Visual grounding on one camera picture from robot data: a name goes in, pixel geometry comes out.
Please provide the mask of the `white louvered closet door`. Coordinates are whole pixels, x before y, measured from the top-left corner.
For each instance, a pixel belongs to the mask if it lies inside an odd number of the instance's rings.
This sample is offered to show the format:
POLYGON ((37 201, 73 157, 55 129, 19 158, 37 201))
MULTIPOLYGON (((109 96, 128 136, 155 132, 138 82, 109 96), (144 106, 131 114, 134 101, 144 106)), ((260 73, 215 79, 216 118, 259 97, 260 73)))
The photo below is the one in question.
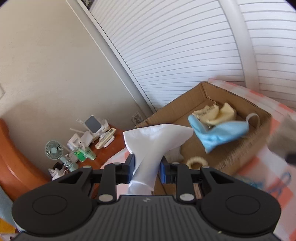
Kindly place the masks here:
POLYGON ((210 78, 295 109, 294 1, 68 1, 145 116, 210 78))

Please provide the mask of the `green tube bottle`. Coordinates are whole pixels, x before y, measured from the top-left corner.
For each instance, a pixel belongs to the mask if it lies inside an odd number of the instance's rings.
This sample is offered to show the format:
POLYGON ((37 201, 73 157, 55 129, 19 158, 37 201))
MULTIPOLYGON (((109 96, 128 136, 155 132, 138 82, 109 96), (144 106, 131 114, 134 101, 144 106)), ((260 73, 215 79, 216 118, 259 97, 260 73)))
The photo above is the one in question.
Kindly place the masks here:
POLYGON ((80 147, 81 152, 83 153, 84 157, 90 159, 91 161, 96 159, 96 154, 93 152, 92 149, 90 149, 88 146, 81 146, 80 147))

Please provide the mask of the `blue tassel sachet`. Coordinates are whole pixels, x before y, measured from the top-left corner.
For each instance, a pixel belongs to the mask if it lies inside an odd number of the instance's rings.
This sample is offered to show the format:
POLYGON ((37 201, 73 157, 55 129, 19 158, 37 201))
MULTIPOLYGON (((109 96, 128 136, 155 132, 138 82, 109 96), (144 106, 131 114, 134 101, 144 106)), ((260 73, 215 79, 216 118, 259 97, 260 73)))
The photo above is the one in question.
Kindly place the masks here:
POLYGON ((291 183, 292 176, 289 172, 285 172, 281 175, 281 177, 276 180, 272 185, 269 187, 266 185, 264 181, 254 181, 250 178, 246 178, 243 176, 237 176, 239 180, 243 181, 244 183, 249 184, 252 187, 257 189, 263 190, 266 193, 274 196, 276 199, 279 199, 283 190, 291 183))

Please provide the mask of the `white card box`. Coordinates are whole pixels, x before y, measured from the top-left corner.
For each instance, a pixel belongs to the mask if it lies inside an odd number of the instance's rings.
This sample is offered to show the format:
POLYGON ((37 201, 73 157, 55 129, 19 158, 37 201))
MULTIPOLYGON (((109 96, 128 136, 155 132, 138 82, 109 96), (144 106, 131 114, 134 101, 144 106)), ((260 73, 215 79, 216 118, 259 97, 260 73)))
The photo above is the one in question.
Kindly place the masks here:
POLYGON ((79 148, 79 143, 81 142, 81 138, 79 137, 78 134, 74 134, 70 140, 67 142, 67 147, 71 151, 75 151, 77 148, 79 148))

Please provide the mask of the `green small box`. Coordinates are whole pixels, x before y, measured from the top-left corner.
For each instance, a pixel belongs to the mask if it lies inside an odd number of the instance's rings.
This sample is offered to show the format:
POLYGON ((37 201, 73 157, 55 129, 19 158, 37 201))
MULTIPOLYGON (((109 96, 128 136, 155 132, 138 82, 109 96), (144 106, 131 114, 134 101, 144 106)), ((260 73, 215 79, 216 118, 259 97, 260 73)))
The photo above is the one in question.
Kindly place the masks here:
POLYGON ((77 157, 77 159, 82 163, 86 160, 86 157, 84 156, 84 152, 81 149, 76 149, 74 151, 74 155, 77 157))

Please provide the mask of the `blue surgical face mask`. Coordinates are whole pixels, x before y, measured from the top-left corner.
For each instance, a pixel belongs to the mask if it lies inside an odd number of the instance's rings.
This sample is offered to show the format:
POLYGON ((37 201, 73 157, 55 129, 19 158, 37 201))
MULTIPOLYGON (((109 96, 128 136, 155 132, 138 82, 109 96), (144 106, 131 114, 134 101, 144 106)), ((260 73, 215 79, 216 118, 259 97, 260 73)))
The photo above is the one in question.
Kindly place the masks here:
POLYGON ((253 117, 256 117, 256 128, 258 128, 260 126, 260 117, 256 113, 249 114, 244 121, 227 121, 209 130, 192 114, 188 116, 188 121, 208 154, 217 146, 235 141, 246 135, 249 132, 249 121, 253 117))

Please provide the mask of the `cream yellow cloth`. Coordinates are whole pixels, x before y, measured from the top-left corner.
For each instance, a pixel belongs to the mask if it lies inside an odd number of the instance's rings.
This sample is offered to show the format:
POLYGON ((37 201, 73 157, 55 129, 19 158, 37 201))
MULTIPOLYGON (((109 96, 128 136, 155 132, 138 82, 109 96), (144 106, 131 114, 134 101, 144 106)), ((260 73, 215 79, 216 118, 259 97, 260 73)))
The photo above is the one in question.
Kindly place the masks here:
POLYGON ((230 104, 224 103, 220 108, 216 103, 205 106, 203 109, 192 113, 201 123, 208 126, 216 126, 227 121, 236 119, 236 110, 230 104))

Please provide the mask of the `white wall socket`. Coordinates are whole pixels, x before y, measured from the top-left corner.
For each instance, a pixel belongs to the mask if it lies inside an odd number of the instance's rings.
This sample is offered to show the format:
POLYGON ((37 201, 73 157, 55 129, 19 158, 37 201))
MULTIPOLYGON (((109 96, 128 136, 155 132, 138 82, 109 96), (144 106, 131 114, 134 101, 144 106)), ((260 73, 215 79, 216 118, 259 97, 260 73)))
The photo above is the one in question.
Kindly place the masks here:
POLYGON ((135 124, 135 125, 138 125, 140 124, 142 121, 143 121, 143 118, 141 116, 141 114, 139 112, 136 112, 133 116, 132 116, 132 122, 135 124))

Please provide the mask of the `white lace-edged cloth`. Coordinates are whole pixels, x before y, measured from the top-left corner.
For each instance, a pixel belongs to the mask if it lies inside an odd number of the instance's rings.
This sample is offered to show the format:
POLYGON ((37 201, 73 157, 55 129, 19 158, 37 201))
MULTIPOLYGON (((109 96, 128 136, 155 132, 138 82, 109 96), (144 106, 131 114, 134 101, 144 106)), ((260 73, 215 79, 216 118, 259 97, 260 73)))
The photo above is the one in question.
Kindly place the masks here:
POLYGON ((126 148, 135 156, 135 167, 127 193, 151 195, 163 156, 184 144, 193 132, 190 127, 172 124, 147 126, 124 132, 126 148))

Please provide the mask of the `grey cloud-print bedding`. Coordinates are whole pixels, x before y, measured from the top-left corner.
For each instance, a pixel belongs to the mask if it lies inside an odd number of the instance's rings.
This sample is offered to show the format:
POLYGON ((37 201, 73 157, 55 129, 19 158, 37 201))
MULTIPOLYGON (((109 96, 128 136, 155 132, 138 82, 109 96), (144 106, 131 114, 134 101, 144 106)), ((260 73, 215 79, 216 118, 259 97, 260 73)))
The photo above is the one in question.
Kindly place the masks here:
POLYGON ((16 224, 12 217, 12 206, 13 202, 8 197, 8 195, 4 192, 2 187, 0 187, 0 213, 1 213, 1 219, 3 219, 5 222, 9 223, 12 227, 16 228, 16 224))

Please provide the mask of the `brown cardboard box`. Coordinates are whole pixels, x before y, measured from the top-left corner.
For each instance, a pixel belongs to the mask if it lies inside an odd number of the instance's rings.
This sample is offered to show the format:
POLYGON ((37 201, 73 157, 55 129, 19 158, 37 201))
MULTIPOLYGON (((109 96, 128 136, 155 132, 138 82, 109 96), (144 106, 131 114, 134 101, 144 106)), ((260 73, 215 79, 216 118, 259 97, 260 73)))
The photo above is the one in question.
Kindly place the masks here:
POLYGON ((270 126, 271 115, 265 110, 225 89, 202 82, 137 126, 139 165, 130 192, 160 194, 161 189, 156 185, 160 161, 175 148, 180 148, 185 160, 202 157, 208 166, 234 174, 265 145, 270 126), (234 109, 234 120, 206 128, 193 113, 214 105, 219 110, 234 109))

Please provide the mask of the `pink white checkered tablecloth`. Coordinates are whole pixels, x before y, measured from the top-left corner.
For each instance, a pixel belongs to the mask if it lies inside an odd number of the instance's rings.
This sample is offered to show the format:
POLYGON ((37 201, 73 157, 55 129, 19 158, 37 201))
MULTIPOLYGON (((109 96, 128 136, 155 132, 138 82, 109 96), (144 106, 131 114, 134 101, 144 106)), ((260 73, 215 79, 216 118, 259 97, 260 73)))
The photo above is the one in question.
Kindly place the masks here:
MULTIPOLYGON (((284 229, 290 228, 295 224, 295 168, 273 154, 267 148, 265 139, 276 130, 286 115, 295 115, 293 110, 245 87, 210 79, 179 96, 136 128, 161 124, 189 127, 188 115, 212 102, 229 103, 238 110, 239 117, 245 117, 252 110, 256 111, 260 115, 261 130, 256 131, 254 137, 221 145, 209 154, 205 153, 197 137, 191 136, 180 146, 181 155, 185 159, 203 156, 211 167, 228 175, 235 174, 254 181, 264 181, 268 187, 283 173, 289 172, 292 181, 277 200, 281 206, 279 224, 284 229)), ((122 162, 128 153, 125 147, 112 156, 109 162, 122 162)))

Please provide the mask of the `green desk fan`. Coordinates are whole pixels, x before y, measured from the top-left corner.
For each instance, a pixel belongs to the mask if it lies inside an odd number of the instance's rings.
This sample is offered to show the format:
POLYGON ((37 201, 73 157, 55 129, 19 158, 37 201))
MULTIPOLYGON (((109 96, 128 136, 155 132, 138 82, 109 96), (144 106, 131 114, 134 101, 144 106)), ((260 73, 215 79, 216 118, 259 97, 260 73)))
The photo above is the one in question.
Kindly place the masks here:
POLYGON ((67 156, 64 155, 64 148, 62 144, 56 140, 48 141, 46 143, 45 154, 51 160, 60 160, 69 172, 73 172, 78 169, 78 164, 71 160, 69 154, 67 156))

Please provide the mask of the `cream knitted scrunchie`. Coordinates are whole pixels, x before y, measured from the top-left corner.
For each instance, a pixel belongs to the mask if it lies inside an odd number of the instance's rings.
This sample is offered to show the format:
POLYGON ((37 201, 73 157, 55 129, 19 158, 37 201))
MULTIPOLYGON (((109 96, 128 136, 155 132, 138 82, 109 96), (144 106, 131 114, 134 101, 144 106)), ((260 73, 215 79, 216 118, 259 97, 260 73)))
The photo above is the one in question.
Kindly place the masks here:
POLYGON ((191 157, 187 162, 186 165, 189 169, 193 170, 200 170, 202 167, 209 166, 208 162, 202 157, 191 157))

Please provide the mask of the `white remote control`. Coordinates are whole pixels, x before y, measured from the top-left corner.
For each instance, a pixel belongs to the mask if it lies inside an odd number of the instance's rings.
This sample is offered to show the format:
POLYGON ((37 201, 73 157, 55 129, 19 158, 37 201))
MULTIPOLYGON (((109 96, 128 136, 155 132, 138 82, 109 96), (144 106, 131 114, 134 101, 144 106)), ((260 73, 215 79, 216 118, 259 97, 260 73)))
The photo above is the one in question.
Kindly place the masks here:
POLYGON ((107 132, 104 133, 104 135, 99 139, 98 143, 95 145, 95 148, 97 150, 103 148, 106 143, 113 138, 114 134, 116 132, 115 128, 111 128, 107 132))

